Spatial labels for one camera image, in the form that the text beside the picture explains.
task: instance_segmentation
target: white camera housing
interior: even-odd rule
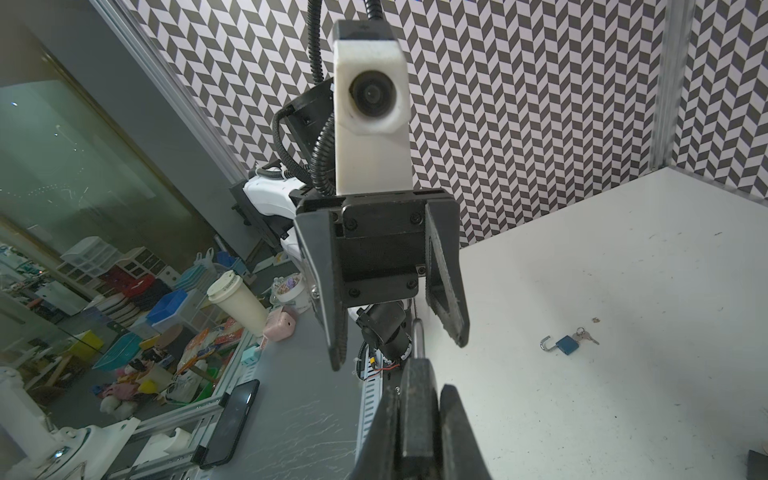
[[[341,20],[335,33],[336,194],[411,190],[410,91],[400,44],[384,21]],[[394,87],[394,103],[380,117],[362,113],[350,91],[367,71],[383,73]]]

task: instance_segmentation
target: yellow storage bin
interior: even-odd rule
[[[79,342],[72,343],[67,352],[78,357],[84,362],[90,362],[97,351],[104,346],[104,340],[100,339],[90,330],[74,336]]]

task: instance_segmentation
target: glass door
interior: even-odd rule
[[[20,25],[0,61],[0,214],[61,255],[85,237],[177,271],[214,231]]]

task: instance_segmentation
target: pink object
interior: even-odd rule
[[[136,383],[113,383],[101,392],[102,398],[113,395],[118,400],[130,400],[136,395],[139,385]]]
[[[271,342],[279,342],[293,335],[295,329],[296,319],[280,307],[272,310],[266,317],[264,336]]]

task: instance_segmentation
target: camera lens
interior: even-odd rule
[[[395,104],[395,85],[380,71],[364,71],[349,87],[349,93],[360,113],[367,117],[382,117]]]

